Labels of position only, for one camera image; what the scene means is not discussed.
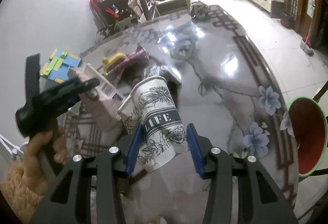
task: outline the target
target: human hand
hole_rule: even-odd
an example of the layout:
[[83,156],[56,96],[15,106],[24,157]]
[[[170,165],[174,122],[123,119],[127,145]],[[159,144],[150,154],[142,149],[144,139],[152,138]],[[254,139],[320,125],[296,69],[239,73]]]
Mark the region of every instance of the human hand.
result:
[[[66,139],[63,137],[63,131],[59,128],[58,139],[53,143],[55,151],[54,160],[56,163],[65,164],[68,160],[66,149]],[[27,144],[24,151],[23,160],[23,181],[26,186],[38,195],[44,195],[48,189],[48,183],[41,169],[37,153],[53,136],[53,131],[40,132],[35,135]]]

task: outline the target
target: metal rivet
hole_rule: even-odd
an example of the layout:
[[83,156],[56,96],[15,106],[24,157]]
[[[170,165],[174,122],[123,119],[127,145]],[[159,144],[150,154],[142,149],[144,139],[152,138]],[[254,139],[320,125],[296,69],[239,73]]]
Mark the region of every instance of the metal rivet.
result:
[[212,152],[213,154],[219,154],[219,153],[221,153],[221,149],[220,149],[220,148],[217,148],[217,147],[213,147],[213,148],[211,149],[211,152]]
[[256,157],[253,156],[253,155],[250,155],[249,157],[247,157],[247,160],[248,160],[249,162],[254,163],[254,162],[256,161]]
[[113,146],[113,147],[109,148],[109,152],[111,152],[112,154],[117,153],[118,152],[118,147]]
[[78,162],[81,159],[82,159],[82,156],[81,155],[75,155],[75,156],[73,156],[73,161],[75,161],[75,162]]

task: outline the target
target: black handheld tool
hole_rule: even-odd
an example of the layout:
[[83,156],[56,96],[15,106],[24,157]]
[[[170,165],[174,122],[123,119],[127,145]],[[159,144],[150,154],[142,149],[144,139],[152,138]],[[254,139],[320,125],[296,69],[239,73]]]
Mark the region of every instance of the black handheld tool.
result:
[[16,123],[23,137],[53,131],[52,140],[38,153],[38,159],[48,182],[52,182],[63,166],[54,161],[53,142],[58,137],[57,117],[74,105],[71,98],[99,85],[98,79],[81,82],[79,78],[66,81],[40,93],[40,54],[26,58],[26,104],[16,111]]
[[[136,125],[130,136],[100,155],[69,161],[38,205],[31,224],[90,224],[91,176],[97,175],[98,224],[125,224],[116,177],[128,177],[134,170],[144,127]],[[238,224],[297,224],[284,195],[255,156],[234,158],[198,136],[187,126],[187,142],[196,171],[211,178],[203,224],[230,224],[232,176],[238,176]]]

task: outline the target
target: purple flower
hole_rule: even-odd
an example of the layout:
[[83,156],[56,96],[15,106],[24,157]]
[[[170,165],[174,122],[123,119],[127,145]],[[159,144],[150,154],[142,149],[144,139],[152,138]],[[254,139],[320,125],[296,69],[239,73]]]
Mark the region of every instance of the purple flower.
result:
[[243,143],[246,147],[250,148],[251,155],[253,155],[255,151],[259,156],[266,155],[268,153],[268,136],[263,134],[263,129],[255,122],[250,125],[249,131],[251,134],[244,136]]
[[289,135],[294,136],[294,131],[292,127],[292,122],[290,120],[290,117],[288,115],[288,111],[286,111],[282,117],[282,121],[280,123],[280,130],[287,129],[287,132]]
[[274,92],[270,86],[265,90],[263,86],[259,87],[260,94],[262,95],[259,99],[260,108],[265,108],[270,116],[276,112],[276,108],[281,108],[281,104],[278,100],[279,94]]

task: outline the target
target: white tile floor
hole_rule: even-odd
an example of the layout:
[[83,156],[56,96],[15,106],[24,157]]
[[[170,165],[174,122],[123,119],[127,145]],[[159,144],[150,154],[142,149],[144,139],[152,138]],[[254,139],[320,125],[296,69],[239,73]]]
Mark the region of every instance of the white tile floor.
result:
[[[313,97],[328,80],[328,67],[320,55],[307,56],[300,48],[301,36],[284,28],[279,19],[270,18],[266,11],[247,0],[199,0],[217,4],[234,17],[247,31],[277,78],[286,102],[297,96]],[[328,93],[320,100],[328,113]],[[328,168],[328,153],[319,169]],[[309,177],[298,185],[296,217],[309,210],[328,189],[328,176]],[[300,223],[306,223],[309,212]]]

